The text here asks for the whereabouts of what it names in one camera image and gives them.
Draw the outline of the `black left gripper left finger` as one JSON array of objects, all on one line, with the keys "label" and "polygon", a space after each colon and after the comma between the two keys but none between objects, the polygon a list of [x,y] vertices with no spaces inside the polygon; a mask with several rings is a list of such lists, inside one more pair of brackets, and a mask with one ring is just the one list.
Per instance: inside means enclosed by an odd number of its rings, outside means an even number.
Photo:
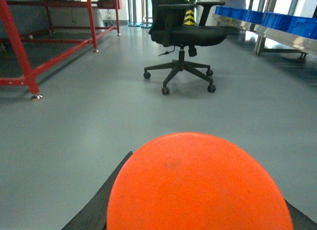
[{"label": "black left gripper left finger", "polygon": [[62,229],[106,230],[107,206],[110,192],[123,165],[133,155],[128,152],[92,199]]}]

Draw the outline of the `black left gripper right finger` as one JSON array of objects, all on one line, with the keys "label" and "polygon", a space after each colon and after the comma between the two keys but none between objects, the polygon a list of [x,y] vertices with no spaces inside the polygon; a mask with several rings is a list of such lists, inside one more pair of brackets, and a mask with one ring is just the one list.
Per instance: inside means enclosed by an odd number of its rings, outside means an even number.
[{"label": "black left gripper right finger", "polygon": [[285,202],[291,216],[294,230],[317,230],[317,224],[313,220],[288,201],[285,200]]}]

